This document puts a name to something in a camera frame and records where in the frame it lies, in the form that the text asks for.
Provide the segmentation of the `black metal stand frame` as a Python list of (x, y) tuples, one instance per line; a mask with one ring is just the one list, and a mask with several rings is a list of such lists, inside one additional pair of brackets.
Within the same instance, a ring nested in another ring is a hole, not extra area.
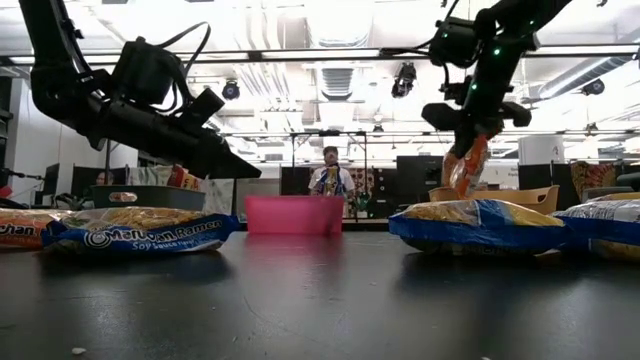
[(345, 135), (337, 129), (319, 130), (311, 134), (293, 136), (291, 139), (291, 166), (281, 171), (281, 193), (287, 195), (310, 195), (309, 181), (312, 173), (324, 166), (323, 149), (335, 146), (338, 149), (338, 163), (351, 174), (355, 183), (355, 195), (349, 200), (345, 197), (343, 217), (362, 220), (367, 217), (366, 205), (370, 198), (370, 172), (366, 167), (354, 166), (342, 159), (348, 150), (352, 134)]

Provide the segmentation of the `red plastic bin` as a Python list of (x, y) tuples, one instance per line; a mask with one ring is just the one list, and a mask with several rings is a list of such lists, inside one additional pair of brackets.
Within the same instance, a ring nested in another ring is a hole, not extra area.
[(342, 232), (342, 196), (247, 196), (247, 230), (259, 235), (335, 235)]

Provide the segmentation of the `overhead light bar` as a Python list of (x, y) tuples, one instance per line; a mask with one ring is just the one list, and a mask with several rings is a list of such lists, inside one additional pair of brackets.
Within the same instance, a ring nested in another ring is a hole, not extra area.
[[(525, 54), (527, 58), (587, 58), (633, 56), (640, 44), (585, 44), (546, 45)], [(400, 55), (383, 54), (378, 48), (332, 48), (332, 49), (282, 49), (282, 50), (234, 50), (203, 51), (196, 58), (202, 64), (260, 63), (260, 62), (330, 62), (330, 61), (388, 61), (426, 60), (425, 50)]]

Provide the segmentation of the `blue Maruchan noodle pack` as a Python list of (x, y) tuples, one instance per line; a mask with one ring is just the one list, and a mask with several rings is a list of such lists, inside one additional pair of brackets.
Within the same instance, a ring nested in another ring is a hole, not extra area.
[(153, 207), (76, 211), (47, 225), (43, 250), (68, 254), (156, 255), (220, 248), (240, 228), (235, 216)]
[(341, 177), (341, 168), (331, 165), (321, 170), (315, 190), (322, 196), (344, 196), (345, 186)]
[(640, 263), (640, 198), (604, 196), (553, 216), (569, 228), (564, 250)]
[(533, 256), (564, 245), (571, 230), (553, 216), (511, 202), (417, 203), (388, 219), (389, 232), (427, 254)]

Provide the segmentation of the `black table mat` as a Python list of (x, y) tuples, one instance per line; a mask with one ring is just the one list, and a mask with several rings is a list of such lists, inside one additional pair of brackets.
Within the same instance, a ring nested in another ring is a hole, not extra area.
[(378, 232), (0, 252), (0, 360), (640, 360), (640, 266), (429, 256)]

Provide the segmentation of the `black chair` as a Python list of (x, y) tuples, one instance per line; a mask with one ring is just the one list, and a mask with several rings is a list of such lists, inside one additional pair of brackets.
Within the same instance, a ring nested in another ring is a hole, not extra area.
[(635, 192), (640, 192), (640, 172), (619, 175), (616, 179), (616, 185), (630, 187)]

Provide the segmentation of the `silver air duct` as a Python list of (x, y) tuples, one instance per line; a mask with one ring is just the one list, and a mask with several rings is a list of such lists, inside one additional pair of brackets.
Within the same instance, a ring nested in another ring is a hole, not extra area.
[(540, 99), (550, 99), (581, 88), (633, 59), (632, 55), (603, 57), (585, 60), (565, 73), (542, 85), (538, 90)]

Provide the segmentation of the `grey plastic bin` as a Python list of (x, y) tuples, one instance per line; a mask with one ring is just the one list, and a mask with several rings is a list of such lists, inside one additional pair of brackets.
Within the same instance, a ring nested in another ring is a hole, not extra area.
[(91, 188), (95, 208), (153, 207), (201, 211), (203, 192), (156, 185), (103, 185)]

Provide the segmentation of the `patterned orange cloth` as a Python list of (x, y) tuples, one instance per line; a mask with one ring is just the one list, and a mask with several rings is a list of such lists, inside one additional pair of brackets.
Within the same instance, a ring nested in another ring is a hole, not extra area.
[(609, 164), (589, 164), (574, 162), (570, 164), (571, 178), (579, 197), (586, 189), (612, 187), (616, 183), (616, 169)]

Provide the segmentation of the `grey ottoman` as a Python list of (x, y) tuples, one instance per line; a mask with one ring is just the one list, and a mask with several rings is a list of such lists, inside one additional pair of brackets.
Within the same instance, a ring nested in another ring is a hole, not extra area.
[(590, 199), (598, 198), (605, 195), (619, 193), (624, 187), (597, 187), (584, 189), (581, 195), (581, 202), (585, 203)]

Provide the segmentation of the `black cabinet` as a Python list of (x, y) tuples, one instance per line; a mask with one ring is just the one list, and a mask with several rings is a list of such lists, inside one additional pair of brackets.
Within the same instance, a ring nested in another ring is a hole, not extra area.
[(520, 190), (559, 186), (557, 208), (567, 209), (580, 203), (568, 164), (519, 165), (518, 181)]

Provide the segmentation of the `orange Maruchan noodle pack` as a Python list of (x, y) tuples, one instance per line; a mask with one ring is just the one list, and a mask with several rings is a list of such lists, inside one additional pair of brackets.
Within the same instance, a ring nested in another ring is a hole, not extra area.
[(459, 151), (460, 144), (454, 143), (443, 158), (441, 185), (452, 189), (460, 198), (470, 197), (489, 158), (488, 142), (486, 135), (479, 135), (464, 155)]
[(70, 214), (58, 209), (0, 209), (0, 249), (41, 249), (47, 225)]

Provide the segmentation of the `red Maruchan noodle pack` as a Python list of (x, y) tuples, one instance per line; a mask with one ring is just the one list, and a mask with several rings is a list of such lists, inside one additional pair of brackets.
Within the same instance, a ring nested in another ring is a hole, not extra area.
[(200, 188), (200, 182), (201, 180), (198, 177), (191, 175), (186, 169), (175, 164), (172, 167), (171, 174), (167, 180), (167, 185), (170, 187), (198, 191)]

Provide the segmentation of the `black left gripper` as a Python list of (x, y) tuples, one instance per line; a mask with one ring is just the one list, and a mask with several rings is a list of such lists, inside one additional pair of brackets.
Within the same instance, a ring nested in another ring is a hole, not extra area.
[(262, 171), (233, 153), (220, 135), (203, 124), (224, 101), (203, 91), (179, 116), (162, 115), (122, 100), (88, 100), (77, 132), (99, 150), (106, 139), (179, 163), (210, 179), (259, 178)]

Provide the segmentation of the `small black monitor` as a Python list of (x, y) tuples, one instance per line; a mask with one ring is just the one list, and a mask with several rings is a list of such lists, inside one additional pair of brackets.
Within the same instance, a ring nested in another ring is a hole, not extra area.
[(46, 168), (44, 184), (42, 189), (42, 204), (51, 205), (53, 198), (57, 192), (57, 185), (59, 179), (60, 164), (56, 163)]

